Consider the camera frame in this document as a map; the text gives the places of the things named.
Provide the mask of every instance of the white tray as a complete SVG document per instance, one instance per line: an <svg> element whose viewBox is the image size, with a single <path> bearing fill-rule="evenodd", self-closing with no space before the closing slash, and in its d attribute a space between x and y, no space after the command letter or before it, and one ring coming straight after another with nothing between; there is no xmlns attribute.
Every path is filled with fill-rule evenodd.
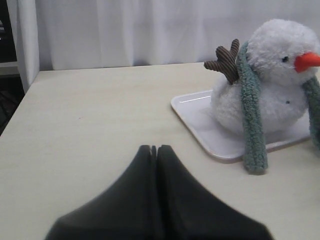
<svg viewBox="0 0 320 240"><path fill-rule="evenodd" d="M176 96L171 100L171 106L209 155L224 162L234 162L245 152L244 139L229 132L215 120L210 105L211 94L209 90ZM266 135L266 149L271 152L309 138L309 114L306 111L293 126Z"/></svg>

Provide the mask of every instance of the stuffed toy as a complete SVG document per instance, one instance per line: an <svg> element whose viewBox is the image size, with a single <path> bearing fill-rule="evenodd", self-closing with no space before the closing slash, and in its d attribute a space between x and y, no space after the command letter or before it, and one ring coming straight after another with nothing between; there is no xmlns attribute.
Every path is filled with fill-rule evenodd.
<svg viewBox="0 0 320 240"><path fill-rule="evenodd" d="M211 107L226 129L243 135L243 163L252 173L268 168L265 135L292 126L308 109L310 135L320 148L320 42L310 28L272 19L239 50L219 46L216 61L204 67L223 73L214 85Z"/></svg>

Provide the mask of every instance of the brown antler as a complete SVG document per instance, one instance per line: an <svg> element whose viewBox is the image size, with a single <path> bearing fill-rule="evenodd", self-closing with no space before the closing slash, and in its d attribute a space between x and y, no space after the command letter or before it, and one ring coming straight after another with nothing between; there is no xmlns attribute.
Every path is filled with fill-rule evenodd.
<svg viewBox="0 0 320 240"><path fill-rule="evenodd" d="M235 39L231 43L230 51L223 46L217 47L215 54L216 61L205 61L204 67L208 70L220 72L225 75L228 82L232 85L239 79L236 57L239 51L239 40Z"/></svg>

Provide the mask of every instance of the orange carrot nose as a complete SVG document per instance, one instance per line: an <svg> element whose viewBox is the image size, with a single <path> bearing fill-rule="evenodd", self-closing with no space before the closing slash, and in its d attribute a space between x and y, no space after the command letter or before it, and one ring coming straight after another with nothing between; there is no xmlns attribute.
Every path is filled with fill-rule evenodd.
<svg viewBox="0 0 320 240"><path fill-rule="evenodd" d="M304 72L310 67L320 67L320 56L313 52L297 56L294 61L294 67L297 73Z"/></svg>

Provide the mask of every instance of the white curtain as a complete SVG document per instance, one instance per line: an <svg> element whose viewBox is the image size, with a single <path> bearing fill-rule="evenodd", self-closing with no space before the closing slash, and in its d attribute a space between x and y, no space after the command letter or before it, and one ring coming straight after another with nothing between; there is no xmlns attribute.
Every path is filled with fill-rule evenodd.
<svg viewBox="0 0 320 240"><path fill-rule="evenodd" d="M319 0L7 0L28 90L39 70L193 63L272 18L320 34Z"/></svg>

